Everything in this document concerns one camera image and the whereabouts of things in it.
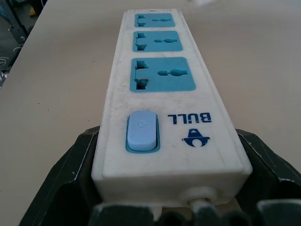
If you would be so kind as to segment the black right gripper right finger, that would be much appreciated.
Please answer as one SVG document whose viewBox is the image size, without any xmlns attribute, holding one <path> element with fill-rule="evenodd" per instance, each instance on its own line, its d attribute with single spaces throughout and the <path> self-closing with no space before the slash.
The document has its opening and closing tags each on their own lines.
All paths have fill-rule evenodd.
<svg viewBox="0 0 301 226">
<path fill-rule="evenodd" d="M 273 152 L 258 136 L 237 129 L 253 171 L 236 200 L 241 212 L 233 226 L 299 226 L 301 174 Z"/>
</svg>

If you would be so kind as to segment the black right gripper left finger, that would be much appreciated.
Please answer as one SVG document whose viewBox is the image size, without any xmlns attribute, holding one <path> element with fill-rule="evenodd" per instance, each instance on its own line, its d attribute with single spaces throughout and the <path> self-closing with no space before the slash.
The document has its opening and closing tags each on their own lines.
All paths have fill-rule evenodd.
<svg viewBox="0 0 301 226">
<path fill-rule="evenodd" d="M 80 134 L 48 173 L 21 226 L 86 226 L 102 202 L 91 178 L 99 127 Z"/>
</svg>

